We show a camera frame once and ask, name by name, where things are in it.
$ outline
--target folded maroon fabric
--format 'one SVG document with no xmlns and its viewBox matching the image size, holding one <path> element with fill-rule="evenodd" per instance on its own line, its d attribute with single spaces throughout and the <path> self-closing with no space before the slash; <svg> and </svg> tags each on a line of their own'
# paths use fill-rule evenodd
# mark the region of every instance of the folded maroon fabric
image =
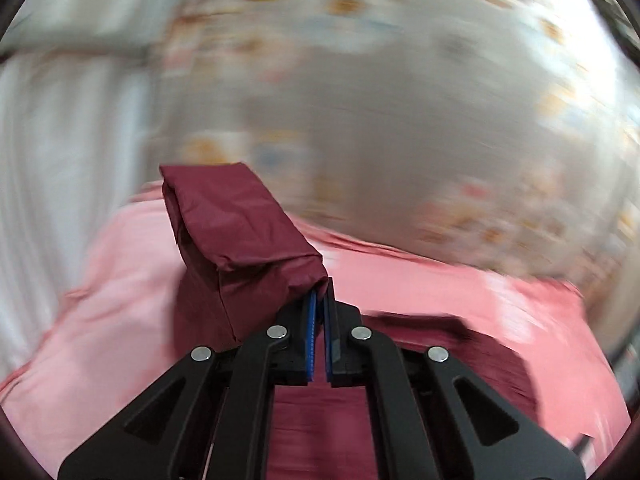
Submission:
<svg viewBox="0 0 640 480">
<path fill-rule="evenodd" d="M 277 311 L 326 283 L 322 256 L 244 164 L 161 166 L 162 194 L 187 271 L 174 343 L 238 346 Z"/>
<path fill-rule="evenodd" d="M 365 324 L 404 348 L 445 346 L 498 393 L 538 421 L 534 388 L 524 361 L 495 339 L 469 330 L 457 317 L 366 317 Z M 456 436 L 436 406 L 444 478 L 456 478 Z M 324 338 L 316 348 L 316 378 L 306 388 L 277 386 L 271 422 L 268 480 L 377 480 L 378 470 L 364 388 L 324 382 Z"/>
</svg>

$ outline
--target white curtain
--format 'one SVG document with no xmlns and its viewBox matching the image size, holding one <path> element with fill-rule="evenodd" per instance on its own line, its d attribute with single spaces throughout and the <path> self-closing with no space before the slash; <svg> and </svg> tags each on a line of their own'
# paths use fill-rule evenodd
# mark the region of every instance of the white curtain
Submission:
<svg viewBox="0 0 640 480">
<path fill-rule="evenodd" d="M 132 51 L 164 31 L 174 0 L 27 0 L 0 46 Z"/>
<path fill-rule="evenodd" d="M 140 184 L 149 81 L 116 57 L 0 66 L 0 378 L 28 360 L 96 231 Z"/>
</svg>

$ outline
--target wrinkled fabric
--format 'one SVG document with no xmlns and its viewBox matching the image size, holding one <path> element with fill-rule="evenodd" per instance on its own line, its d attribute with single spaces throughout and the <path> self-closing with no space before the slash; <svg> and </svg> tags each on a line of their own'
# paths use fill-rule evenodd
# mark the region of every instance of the wrinkled fabric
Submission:
<svg viewBox="0 0 640 480">
<path fill-rule="evenodd" d="M 187 271 L 174 343 L 238 346 L 277 311 L 326 283 L 322 256 L 244 164 L 163 166 L 162 194 Z"/>
<path fill-rule="evenodd" d="M 151 73 L 48 51 L 0 64 L 0 376 L 31 358 L 96 233 L 139 185 Z"/>
</svg>

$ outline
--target dark red cloth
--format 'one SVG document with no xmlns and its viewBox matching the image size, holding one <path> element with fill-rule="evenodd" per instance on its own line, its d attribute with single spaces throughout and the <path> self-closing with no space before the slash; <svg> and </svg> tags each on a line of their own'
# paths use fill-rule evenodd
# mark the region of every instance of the dark red cloth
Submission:
<svg viewBox="0 0 640 480">
<path fill-rule="evenodd" d="M 286 303 L 326 282 L 322 256 L 244 164 L 161 166 L 162 194 L 187 271 L 174 343 L 238 346 Z"/>
<path fill-rule="evenodd" d="M 401 347 L 442 345 L 498 393 L 538 421 L 526 364 L 495 339 L 469 330 L 457 317 L 366 317 Z M 451 440 L 450 434 L 444 435 Z M 455 447 L 445 447 L 444 470 L 455 469 Z M 277 386 L 271 422 L 268 480 L 377 480 L 364 388 L 331 388 L 324 382 L 324 338 L 318 338 L 315 381 L 306 388 Z"/>
</svg>

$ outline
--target bed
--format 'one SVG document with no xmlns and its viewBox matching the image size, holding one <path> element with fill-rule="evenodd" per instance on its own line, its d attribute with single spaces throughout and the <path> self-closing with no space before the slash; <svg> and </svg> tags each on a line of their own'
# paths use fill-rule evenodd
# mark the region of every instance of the bed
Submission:
<svg viewBox="0 0 640 480">
<path fill-rule="evenodd" d="M 184 264 L 158 187 L 134 200 L 92 245 L 81 286 L 65 294 L 34 357 L 0 389 L 7 417 L 54 477 L 177 359 L 171 312 Z M 582 457 L 588 473 L 622 437 L 630 423 L 622 394 L 571 285 L 441 264 L 294 220 L 321 251 L 338 300 L 363 314 L 460 316 L 516 351 L 542 426 L 568 447 L 593 438 Z"/>
</svg>

